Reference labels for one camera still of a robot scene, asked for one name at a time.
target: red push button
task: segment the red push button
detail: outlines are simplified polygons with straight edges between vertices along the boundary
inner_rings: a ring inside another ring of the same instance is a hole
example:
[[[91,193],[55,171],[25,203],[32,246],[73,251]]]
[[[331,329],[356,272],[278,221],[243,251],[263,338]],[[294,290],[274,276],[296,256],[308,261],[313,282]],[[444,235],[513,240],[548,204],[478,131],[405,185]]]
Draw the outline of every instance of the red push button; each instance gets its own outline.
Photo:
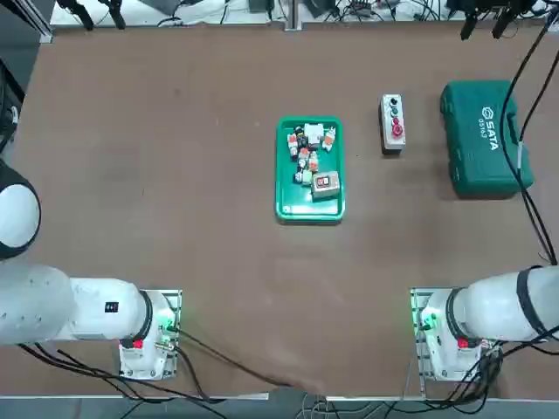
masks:
[[[395,137],[399,137],[403,133],[404,133],[404,129],[402,128],[401,125],[394,125],[392,127],[392,135],[394,135]]]

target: plastic tray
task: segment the plastic tray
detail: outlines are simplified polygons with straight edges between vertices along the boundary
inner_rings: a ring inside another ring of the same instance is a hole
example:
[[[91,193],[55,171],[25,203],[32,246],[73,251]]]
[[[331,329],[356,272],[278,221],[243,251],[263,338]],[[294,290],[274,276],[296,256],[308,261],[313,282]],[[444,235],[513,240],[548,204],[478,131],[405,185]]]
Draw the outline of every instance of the plastic tray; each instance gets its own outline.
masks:
[[[295,127],[323,124],[335,128],[335,142],[328,153],[318,151],[319,173],[336,170],[340,176],[340,194],[332,198],[313,200],[310,186],[293,183],[297,163],[291,160],[287,135]],[[346,209],[345,164],[342,123],[334,116],[287,116],[279,121],[276,133],[276,216],[282,223],[339,223]]]

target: table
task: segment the table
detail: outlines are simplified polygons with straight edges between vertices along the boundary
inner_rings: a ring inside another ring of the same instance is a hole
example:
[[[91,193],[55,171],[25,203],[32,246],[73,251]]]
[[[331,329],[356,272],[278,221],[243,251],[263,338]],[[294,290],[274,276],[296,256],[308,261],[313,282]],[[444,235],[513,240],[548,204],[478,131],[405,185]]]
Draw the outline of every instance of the table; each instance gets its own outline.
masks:
[[[264,374],[324,395],[399,396],[412,353],[409,289],[468,285],[541,262],[518,198],[459,201],[438,97],[451,79],[510,78],[539,28],[494,41],[461,24],[60,32],[41,46],[14,167],[44,219],[27,257],[73,276],[183,289],[183,326]],[[516,93],[521,116],[550,66],[544,41]],[[377,105],[404,96],[408,145],[381,155]],[[559,234],[552,82],[527,135],[532,188]],[[286,114],[344,124],[340,225],[276,222],[274,128]],[[65,345],[114,367],[113,343]],[[190,348],[207,392],[270,389]],[[4,395],[106,395],[3,347]],[[418,395],[412,372],[407,394]],[[559,366],[524,351],[497,396],[553,399]],[[169,382],[192,389],[186,373]]]

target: metal frame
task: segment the metal frame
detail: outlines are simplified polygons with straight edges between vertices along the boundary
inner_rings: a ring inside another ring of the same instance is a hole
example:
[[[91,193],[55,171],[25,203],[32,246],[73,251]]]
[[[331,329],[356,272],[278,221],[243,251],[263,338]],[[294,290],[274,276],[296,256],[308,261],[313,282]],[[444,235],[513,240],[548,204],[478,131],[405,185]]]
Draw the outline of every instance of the metal frame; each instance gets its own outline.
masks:
[[[41,43],[50,43],[52,41],[51,26],[31,0],[1,0],[0,4],[18,15],[31,28],[37,31],[41,35]]]

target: control box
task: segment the control box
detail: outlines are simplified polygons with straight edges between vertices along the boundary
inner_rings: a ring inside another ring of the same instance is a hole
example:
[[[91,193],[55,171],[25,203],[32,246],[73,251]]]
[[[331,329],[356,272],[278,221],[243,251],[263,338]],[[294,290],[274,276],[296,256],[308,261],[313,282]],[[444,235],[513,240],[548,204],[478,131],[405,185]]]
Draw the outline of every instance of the control box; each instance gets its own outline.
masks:
[[[399,94],[385,94],[379,106],[384,155],[398,155],[405,147],[404,107]]]
[[[340,193],[340,176],[338,172],[324,172],[313,175],[313,199],[329,198]]]

